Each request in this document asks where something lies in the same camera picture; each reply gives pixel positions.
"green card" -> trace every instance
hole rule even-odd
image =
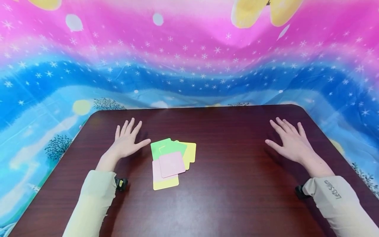
[[[156,141],[150,144],[151,153],[153,154],[153,160],[158,160],[158,158],[161,156],[160,149],[164,147],[168,142],[171,142],[170,138],[161,141]]]
[[[173,152],[180,151],[180,153],[183,156],[186,149],[187,149],[187,145],[185,145],[185,144],[182,144],[179,142],[174,142],[174,141],[169,141],[165,144],[164,147],[162,147],[160,149],[160,151],[161,151],[160,155],[166,155],[166,154],[170,154]]]

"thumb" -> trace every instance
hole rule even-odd
[[[144,146],[148,145],[150,142],[151,142],[150,139],[143,140],[143,141],[137,143],[136,147],[139,150],[139,149],[143,148]]]
[[[275,142],[271,140],[265,140],[265,143],[269,145],[271,148],[273,148],[276,152],[278,152],[280,155],[284,156],[284,148]]]

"black wrist strap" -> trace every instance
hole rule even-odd
[[[119,179],[119,178],[114,178],[116,182],[116,190],[124,191],[126,189],[126,186],[128,185],[128,180],[127,179]]]
[[[299,186],[296,186],[296,187],[295,187],[295,193],[296,193],[296,196],[297,196],[298,199],[300,199],[300,200],[304,200],[304,199],[307,199],[307,198],[312,197],[312,196],[306,195],[306,194],[303,192],[303,186],[304,186],[304,185],[299,185]]]

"colorful backdrop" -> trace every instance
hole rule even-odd
[[[376,0],[3,0],[0,236],[98,110],[296,104],[379,197]]]

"tabletop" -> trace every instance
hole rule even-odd
[[[196,162],[179,186],[154,191],[150,146],[122,159],[117,177],[129,185],[116,192],[100,236],[334,236],[313,200],[294,193],[309,179],[305,169],[264,143],[281,143],[269,124],[277,116],[303,124],[314,150],[379,224],[379,201],[309,115],[295,105],[264,105],[94,113],[10,236],[62,236],[88,171],[113,143],[116,126],[132,117],[143,121],[138,141],[196,143]]]

